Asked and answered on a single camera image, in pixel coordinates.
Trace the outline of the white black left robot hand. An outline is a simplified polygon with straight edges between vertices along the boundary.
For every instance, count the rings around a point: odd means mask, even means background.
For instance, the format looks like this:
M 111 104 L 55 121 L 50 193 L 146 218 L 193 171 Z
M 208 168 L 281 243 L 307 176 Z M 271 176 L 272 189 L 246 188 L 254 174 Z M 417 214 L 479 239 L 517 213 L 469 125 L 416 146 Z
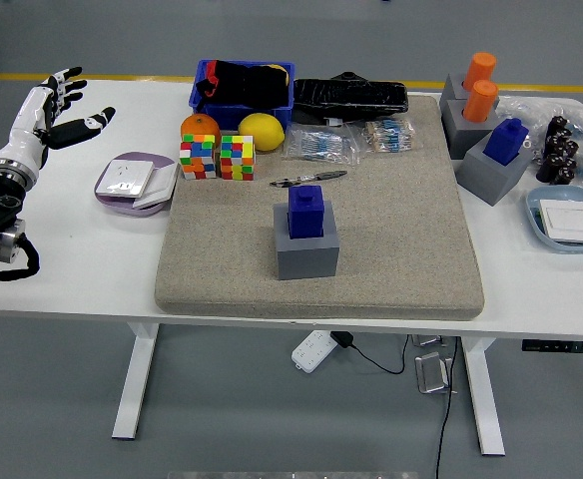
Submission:
M 58 117 L 83 97 L 87 86 L 80 67 L 62 70 L 31 89 L 11 127 L 8 143 L 0 150 L 0 170 L 13 170 L 34 183 L 47 152 L 92 140 L 112 121 L 116 110 L 107 107 L 86 118 L 64 124 Z

